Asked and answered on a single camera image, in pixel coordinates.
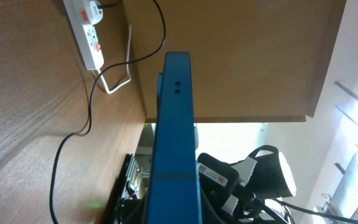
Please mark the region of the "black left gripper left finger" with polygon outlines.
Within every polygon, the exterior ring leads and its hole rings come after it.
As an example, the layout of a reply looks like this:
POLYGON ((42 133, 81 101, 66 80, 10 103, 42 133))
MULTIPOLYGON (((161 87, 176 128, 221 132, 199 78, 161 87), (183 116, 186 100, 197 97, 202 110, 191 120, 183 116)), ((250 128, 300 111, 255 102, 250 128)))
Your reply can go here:
POLYGON ((130 213, 130 215, 122 222, 123 224, 141 224, 143 219, 143 212, 145 211, 145 206, 148 202, 149 194, 146 193, 142 199, 139 201, 135 209, 130 213))

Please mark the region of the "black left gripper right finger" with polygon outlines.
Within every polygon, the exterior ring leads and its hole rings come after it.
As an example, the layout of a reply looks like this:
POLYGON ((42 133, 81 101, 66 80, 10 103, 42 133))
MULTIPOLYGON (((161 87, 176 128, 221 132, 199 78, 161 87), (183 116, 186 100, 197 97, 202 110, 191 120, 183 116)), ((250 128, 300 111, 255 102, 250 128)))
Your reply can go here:
POLYGON ((225 222, 214 211, 214 208, 210 204, 202 189, 200 189, 200 199, 203 224, 225 224, 225 222))

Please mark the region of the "blue Galaxy smartphone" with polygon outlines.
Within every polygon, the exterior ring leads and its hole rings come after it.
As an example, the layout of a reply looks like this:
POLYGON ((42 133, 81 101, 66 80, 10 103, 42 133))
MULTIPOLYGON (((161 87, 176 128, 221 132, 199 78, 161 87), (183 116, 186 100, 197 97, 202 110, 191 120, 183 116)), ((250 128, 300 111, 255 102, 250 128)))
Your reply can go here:
POLYGON ((157 122, 144 223, 201 223, 191 62, 167 52, 157 85, 157 122))

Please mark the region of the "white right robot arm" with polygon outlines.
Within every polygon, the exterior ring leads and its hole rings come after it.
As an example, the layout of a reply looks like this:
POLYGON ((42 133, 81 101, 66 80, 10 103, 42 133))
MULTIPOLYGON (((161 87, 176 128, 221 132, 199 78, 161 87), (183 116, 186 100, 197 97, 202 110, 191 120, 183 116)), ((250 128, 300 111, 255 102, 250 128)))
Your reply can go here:
POLYGON ((296 195, 296 185, 284 155, 275 146, 263 145, 230 166, 239 173, 238 183, 232 191, 238 198, 233 216, 238 220, 255 219, 264 211, 273 218, 271 223, 286 223, 264 204, 267 199, 296 195))

